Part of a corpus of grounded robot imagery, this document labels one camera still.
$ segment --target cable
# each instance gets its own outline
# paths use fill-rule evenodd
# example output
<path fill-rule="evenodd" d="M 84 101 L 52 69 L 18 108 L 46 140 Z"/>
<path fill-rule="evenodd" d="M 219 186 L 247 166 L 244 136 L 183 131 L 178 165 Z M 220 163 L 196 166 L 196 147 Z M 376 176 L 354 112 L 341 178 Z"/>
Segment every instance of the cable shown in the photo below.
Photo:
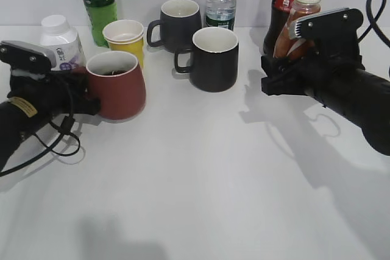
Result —
<path fill-rule="evenodd" d="M 51 74 L 52 77 L 55 77 L 64 87 L 64 89 L 66 90 L 66 93 L 69 97 L 69 116 L 68 118 L 70 119 L 73 119 L 73 115 L 74 115 L 74 101 L 73 101 L 73 96 L 72 96 L 72 93 L 69 89 L 69 85 L 60 77 L 60 76 L 57 76 L 55 74 Z M 13 167 L 11 169 L 8 169 L 8 170 L 5 170 L 3 172 L 0 172 L 0 178 L 1 177 L 4 177 L 6 175 L 9 175 L 9 174 L 12 174 L 14 172 L 17 172 L 18 170 L 21 170 L 27 166 L 30 166 L 32 163 L 36 162 L 37 160 L 39 160 L 40 158 L 44 157 L 45 155 L 47 155 L 49 152 L 53 152 L 53 149 L 61 142 L 62 138 L 65 136 L 65 135 L 70 135 L 72 136 L 73 138 L 77 137 L 75 134 L 69 132 L 69 133 L 65 133 L 64 131 L 60 131 L 59 132 L 59 136 L 55 139 L 55 141 L 50 144 L 49 146 L 47 146 L 46 144 L 44 145 L 46 149 L 44 149 L 41 153 L 39 153 L 38 155 L 36 155 L 35 157 L 29 159 L 28 161 L 26 161 L 25 163 L 23 164 L 20 164 L 16 167 Z M 80 150 L 80 140 L 79 138 L 75 138 L 77 140 L 77 142 L 79 143 L 79 146 L 77 148 L 77 151 L 75 152 L 75 154 Z"/>
<path fill-rule="evenodd" d="M 47 146 L 43 141 L 42 139 L 40 139 L 40 137 L 34 133 L 32 136 L 36 137 L 38 139 L 38 141 L 45 147 L 45 148 L 49 148 L 49 146 Z M 77 141 L 77 149 L 71 153 L 59 153 L 59 152 L 56 152 L 55 150 L 51 149 L 51 152 L 56 154 L 56 155 L 59 155 L 59 156 L 73 156 L 75 155 L 77 152 L 79 152 L 80 148 L 81 148 L 81 142 L 80 142 L 80 139 L 77 137 L 77 135 L 75 135 L 74 133 L 69 133 L 69 136 L 74 138 L 76 141 Z"/>
<path fill-rule="evenodd" d="M 379 17 L 381 16 L 383 10 L 385 9 L 387 0 L 382 0 L 381 6 L 379 8 L 379 11 L 375 17 L 372 15 L 372 0 L 367 0 L 366 2 L 366 13 L 367 18 L 370 22 L 370 26 L 364 31 L 364 33 L 359 37 L 358 41 L 362 41 L 364 37 L 371 31 L 371 29 L 374 30 L 374 32 L 378 35 L 378 37 L 384 42 L 384 44 L 387 45 L 387 47 L 390 47 L 390 40 L 386 37 L 386 35 L 380 30 L 378 27 L 377 21 Z"/>

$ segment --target dark gray mug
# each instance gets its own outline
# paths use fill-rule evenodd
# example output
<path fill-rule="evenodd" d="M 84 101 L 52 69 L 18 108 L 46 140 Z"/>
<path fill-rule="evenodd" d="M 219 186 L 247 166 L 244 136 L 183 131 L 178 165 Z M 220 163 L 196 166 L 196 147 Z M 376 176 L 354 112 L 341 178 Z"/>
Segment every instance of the dark gray mug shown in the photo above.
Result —
<path fill-rule="evenodd" d="M 190 65 L 179 66 L 179 54 L 191 53 Z M 231 30 L 205 27 L 193 35 L 190 49 L 178 49 L 174 57 L 178 73 L 189 73 L 197 88 L 220 92 L 231 88 L 238 72 L 238 37 Z"/>
<path fill-rule="evenodd" d="M 160 26 L 160 40 L 152 41 L 154 27 Z M 189 48 L 194 33 L 202 28 L 199 5 L 192 0 L 169 0 L 161 6 L 160 19 L 147 27 L 146 40 L 150 47 L 164 47 L 169 52 Z"/>

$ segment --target stacked paper cup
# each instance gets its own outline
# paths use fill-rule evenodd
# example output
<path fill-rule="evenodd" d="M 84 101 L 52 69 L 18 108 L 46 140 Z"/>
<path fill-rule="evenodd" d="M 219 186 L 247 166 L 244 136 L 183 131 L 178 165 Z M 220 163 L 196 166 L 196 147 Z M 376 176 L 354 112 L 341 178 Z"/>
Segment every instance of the stacked paper cup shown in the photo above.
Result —
<path fill-rule="evenodd" d="M 111 50 L 136 55 L 144 68 L 144 27 L 140 22 L 131 19 L 114 21 L 103 29 L 103 36 Z"/>

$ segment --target bottle cap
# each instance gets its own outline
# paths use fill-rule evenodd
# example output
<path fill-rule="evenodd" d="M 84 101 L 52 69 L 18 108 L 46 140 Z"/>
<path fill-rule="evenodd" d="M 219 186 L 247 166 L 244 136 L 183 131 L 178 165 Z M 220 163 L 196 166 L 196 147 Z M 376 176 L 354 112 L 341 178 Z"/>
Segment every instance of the bottle cap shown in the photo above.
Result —
<path fill-rule="evenodd" d="M 41 22 L 43 32 L 48 35 L 62 35 L 70 30 L 71 26 L 63 15 L 51 15 Z"/>

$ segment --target red mug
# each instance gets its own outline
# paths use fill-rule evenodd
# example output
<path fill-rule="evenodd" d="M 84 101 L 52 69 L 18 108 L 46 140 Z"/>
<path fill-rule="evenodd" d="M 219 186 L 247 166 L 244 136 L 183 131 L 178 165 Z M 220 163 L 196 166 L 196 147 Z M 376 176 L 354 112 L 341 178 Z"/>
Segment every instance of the red mug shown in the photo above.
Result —
<path fill-rule="evenodd" d="M 102 117 L 122 120 L 142 111 L 146 89 L 136 56 L 124 51 L 97 54 L 88 60 L 87 71 L 88 95 L 101 100 Z"/>

